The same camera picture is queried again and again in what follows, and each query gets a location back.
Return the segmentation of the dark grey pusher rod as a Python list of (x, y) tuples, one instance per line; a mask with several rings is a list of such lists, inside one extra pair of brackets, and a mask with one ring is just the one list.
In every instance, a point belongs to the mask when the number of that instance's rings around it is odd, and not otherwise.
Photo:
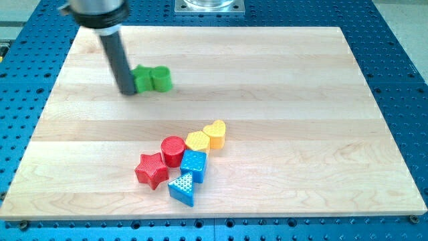
[(119, 92), (127, 96), (136, 94), (134, 76), (130, 70), (120, 34), (114, 32), (110, 35), (102, 35), (100, 40)]

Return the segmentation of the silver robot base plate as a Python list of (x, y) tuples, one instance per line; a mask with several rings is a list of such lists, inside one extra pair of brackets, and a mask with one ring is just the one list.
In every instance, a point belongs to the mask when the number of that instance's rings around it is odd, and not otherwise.
[(244, 14), (244, 0), (175, 0), (177, 15), (194, 14)]

